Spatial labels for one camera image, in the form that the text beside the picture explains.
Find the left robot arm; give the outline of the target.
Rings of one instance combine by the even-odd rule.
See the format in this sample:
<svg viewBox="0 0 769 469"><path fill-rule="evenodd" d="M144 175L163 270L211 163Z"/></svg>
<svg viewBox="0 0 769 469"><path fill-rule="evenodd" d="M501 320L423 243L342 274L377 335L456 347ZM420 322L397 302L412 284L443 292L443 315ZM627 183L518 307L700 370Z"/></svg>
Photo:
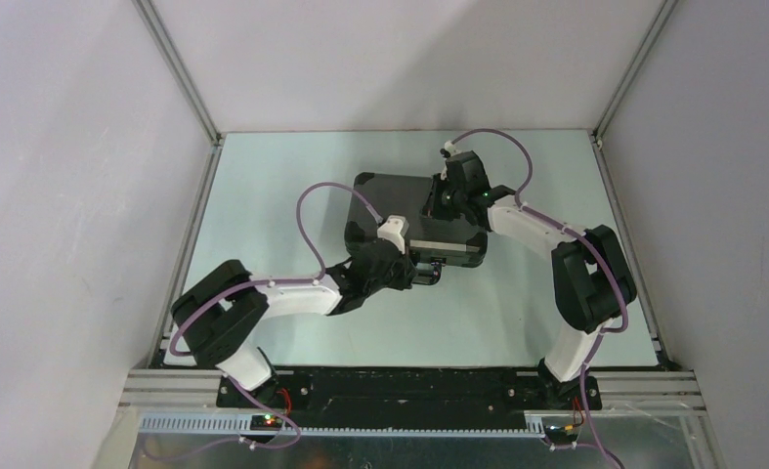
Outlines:
<svg viewBox="0 0 769 469"><path fill-rule="evenodd" d="M344 315L383 289L411 288L417 269L409 254L375 240L321 278L256 278L238 260L219 265L179 297L170 314L176 340L201 368L217 368L255 406L278 394L273 365L248 337L261 320L292 316Z"/></svg>

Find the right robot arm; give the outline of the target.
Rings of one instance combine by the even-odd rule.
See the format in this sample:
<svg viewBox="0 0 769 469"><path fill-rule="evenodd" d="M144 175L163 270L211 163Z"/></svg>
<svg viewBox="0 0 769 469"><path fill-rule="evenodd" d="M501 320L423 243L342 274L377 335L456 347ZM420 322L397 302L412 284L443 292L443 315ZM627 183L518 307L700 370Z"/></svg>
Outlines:
<svg viewBox="0 0 769 469"><path fill-rule="evenodd" d="M442 172L434 175L424 215L464 219L486 232L522 243L548 261L554 301L562 318L555 344L540 362L541 401L562 408L577 395L575 379L589 366L604 335L628 327L627 306L636 286L613 229L584 229L558 221L494 186L473 151L442 149Z"/></svg>

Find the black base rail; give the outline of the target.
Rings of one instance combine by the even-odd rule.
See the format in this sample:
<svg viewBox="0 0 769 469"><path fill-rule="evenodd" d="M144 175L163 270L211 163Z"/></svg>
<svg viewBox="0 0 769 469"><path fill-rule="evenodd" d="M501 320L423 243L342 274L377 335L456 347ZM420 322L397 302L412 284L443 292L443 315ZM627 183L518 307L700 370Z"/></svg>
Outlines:
<svg viewBox="0 0 769 469"><path fill-rule="evenodd" d="M602 407L594 377L559 383L534 367L283 366L257 397L337 430L523 430L528 412Z"/></svg>

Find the black poker set case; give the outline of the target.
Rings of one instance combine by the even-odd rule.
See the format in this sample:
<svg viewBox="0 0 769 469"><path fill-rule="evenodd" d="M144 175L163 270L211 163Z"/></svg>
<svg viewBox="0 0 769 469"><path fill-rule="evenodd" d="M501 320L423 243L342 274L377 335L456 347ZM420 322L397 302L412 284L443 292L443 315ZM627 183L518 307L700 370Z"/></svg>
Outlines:
<svg viewBox="0 0 769 469"><path fill-rule="evenodd" d="M358 174L353 183L384 219L391 215L406 219L408 254L417 270L415 285L438 283L444 267L475 269L488 250L488 235L482 228L464 218L446 221L424 214L431 185L429 177L372 172Z"/></svg>

